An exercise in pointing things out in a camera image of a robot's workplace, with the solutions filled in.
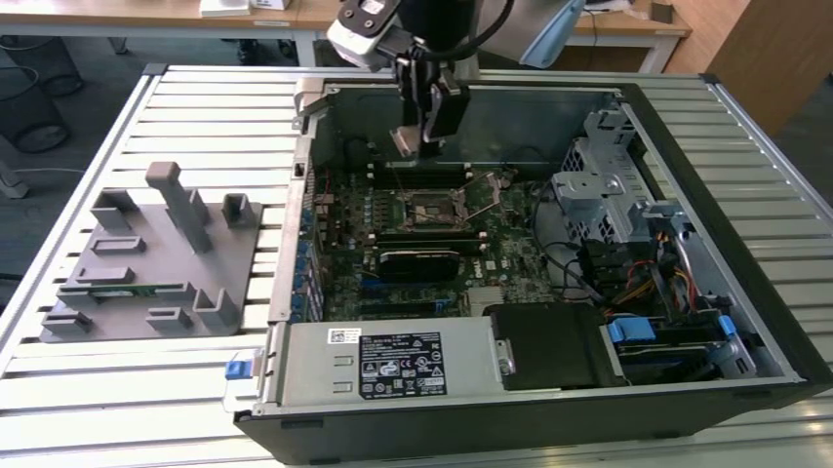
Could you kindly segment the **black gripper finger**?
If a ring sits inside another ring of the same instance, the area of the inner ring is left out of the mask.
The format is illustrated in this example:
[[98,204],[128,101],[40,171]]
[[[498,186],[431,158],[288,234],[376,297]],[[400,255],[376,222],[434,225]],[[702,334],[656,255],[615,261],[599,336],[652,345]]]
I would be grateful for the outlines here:
[[393,65],[393,78],[401,101],[401,125],[420,130],[423,112],[418,94],[418,61],[405,52],[396,57]]
[[430,88],[430,107],[420,129],[420,156],[440,154],[440,141],[452,137],[459,129],[467,105],[470,89],[454,81],[440,80]]

